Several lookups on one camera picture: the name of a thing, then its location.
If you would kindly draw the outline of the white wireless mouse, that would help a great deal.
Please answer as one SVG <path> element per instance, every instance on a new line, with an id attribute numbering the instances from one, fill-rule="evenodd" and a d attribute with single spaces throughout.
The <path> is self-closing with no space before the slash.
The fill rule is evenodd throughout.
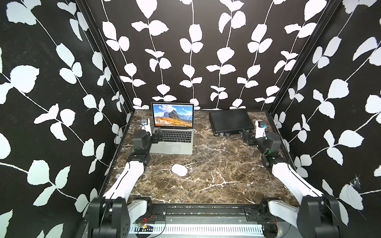
<path id="1" fill-rule="evenodd" d="M 174 164 L 171 168 L 171 171 L 180 177 L 184 177 L 188 173 L 188 169 L 180 164 Z"/>

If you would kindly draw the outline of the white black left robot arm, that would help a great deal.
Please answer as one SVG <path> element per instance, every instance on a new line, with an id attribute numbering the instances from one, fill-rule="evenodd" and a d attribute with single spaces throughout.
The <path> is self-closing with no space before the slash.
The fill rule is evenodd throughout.
<path id="1" fill-rule="evenodd" d="M 95 198 L 89 205 L 89 238 L 126 238 L 131 224 L 147 213 L 150 198 L 143 197 L 130 203 L 128 198 L 150 162 L 151 146 L 161 141 L 161 130 L 155 133 L 134 131 L 134 147 L 124 171 L 102 197 Z"/>

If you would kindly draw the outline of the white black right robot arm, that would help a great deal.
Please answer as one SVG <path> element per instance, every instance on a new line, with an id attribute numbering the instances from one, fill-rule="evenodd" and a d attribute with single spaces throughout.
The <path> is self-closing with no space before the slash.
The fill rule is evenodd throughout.
<path id="1" fill-rule="evenodd" d="M 270 169 L 294 195 L 299 207 L 279 199 L 266 202 L 265 209 L 298 229 L 304 238 L 342 238 L 342 220 L 339 202 L 332 195 L 325 195 L 302 178 L 280 155 L 280 135 L 265 132 L 256 137 L 242 131 L 243 142 L 255 145 L 261 153 L 263 165 Z"/>

